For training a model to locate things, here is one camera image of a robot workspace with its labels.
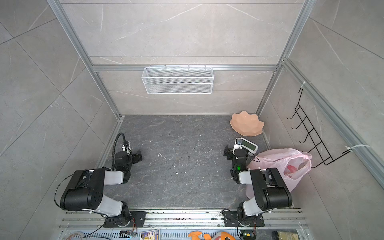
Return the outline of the white digital timer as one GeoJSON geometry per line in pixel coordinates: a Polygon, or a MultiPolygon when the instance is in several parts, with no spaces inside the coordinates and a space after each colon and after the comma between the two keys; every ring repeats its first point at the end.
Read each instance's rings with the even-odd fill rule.
{"type": "Polygon", "coordinates": [[[244,149],[244,150],[250,152],[252,155],[255,155],[257,153],[257,151],[259,149],[258,145],[250,142],[249,140],[247,140],[245,138],[236,138],[236,139],[242,139],[243,140],[241,149],[244,149]]]}

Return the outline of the colourful card packet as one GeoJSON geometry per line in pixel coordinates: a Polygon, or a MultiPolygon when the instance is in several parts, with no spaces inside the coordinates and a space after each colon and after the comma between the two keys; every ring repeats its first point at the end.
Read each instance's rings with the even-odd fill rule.
{"type": "Polygon", "coordinates": [[[140,240],[160,240],[160,230],[143,231],[140,233],[140,240]]]}

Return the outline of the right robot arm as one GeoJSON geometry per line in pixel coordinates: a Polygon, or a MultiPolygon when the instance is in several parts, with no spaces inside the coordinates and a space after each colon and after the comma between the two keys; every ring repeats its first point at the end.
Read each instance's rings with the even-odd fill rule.
{"type": "Polygon", "coordinates": [[[224,148],[224,157],[232,161],[231,176],[239,185],[247,185],[254,196],[240,203],[237,215],[240,220],[274,209],[292,206],[293,198],[277,168],[247,169],[250,152],[243,148],[224,148]]]}

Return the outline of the dark bottle with label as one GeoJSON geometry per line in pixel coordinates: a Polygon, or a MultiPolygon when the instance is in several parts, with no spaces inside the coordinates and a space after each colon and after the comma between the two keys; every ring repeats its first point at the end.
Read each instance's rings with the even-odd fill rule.
{"type": "Polygon", "coordinates": [[[297,233],[293,232],[282,232],[282,231],[272,231],[273,240],[300,240],[300,237],[297,233]]]}

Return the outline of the orange plush toy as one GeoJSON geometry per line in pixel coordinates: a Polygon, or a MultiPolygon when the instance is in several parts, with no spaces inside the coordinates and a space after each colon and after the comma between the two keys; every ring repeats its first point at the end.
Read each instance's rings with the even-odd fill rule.
{"type": "Polygon", "coordinates": [[[188,234],[188,237],[191,238],[191,240],[201,240],[201,236],[203,237],[203,240],[236,240],[235,237],[227,232],[218,232],[213,236],[210,234],[203,234],[200,231],[194,231],[188,234]]]}

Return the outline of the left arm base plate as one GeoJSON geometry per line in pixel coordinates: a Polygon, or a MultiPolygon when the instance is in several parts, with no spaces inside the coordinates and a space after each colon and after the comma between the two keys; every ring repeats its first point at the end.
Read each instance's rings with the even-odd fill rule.
{"type": "Polygon", "coordinates": [[[117,217],[107,217],[104,222],[104,228],[129,228],[134,225],[136,228],[142,228],[146,219],[147,212],[134,211],[129,216],[120,215],[117,217]]]}

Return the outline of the pink scalloped bowl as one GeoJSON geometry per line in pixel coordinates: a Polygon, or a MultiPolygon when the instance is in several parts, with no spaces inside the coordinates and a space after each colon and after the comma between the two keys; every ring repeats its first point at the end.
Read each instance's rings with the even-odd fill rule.
{"type": "Polygon", "coordinates": [[[265,123],[259,120],[258,115],[242,111],[232,115],[230,125],[241,136],[255,137],[263,133],[265,123]]]}

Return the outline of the pink plastic bag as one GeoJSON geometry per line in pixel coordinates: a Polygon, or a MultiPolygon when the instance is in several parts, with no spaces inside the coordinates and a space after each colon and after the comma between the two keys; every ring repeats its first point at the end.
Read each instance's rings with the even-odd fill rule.
{"type": "Polygon", "coordinates": [[[276,168],[290,192],[312,168],[312,155],[298,150],[272,149],[259,153],[248,165],[250,170],[276,168]]]}

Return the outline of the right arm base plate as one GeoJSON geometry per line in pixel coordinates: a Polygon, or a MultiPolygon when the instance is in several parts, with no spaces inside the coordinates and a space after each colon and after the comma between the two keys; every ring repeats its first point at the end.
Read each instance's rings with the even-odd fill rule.
{"type": "Polygon", "coordinates": [[[237,211],[228,209],[222,210],[224,223],[226,227],[264,227],[265,222],[262,215],[258,216],[241,216],[237,211]]]}

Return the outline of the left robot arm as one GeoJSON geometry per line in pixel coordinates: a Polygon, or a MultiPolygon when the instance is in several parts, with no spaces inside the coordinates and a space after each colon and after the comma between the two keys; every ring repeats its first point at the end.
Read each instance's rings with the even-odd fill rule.
{"type": "Polygon", "coordinates": [[[131,177],[133,164],[143,160],[141,151],[130,150],[114,155],[115,168],[77,170],[71,176],[58,206],[65,211],[92,212],[106,218],[129,220],[131,213],[125,202],[114,200],[104,194],[105,186],[126,184],[131,177]]]}

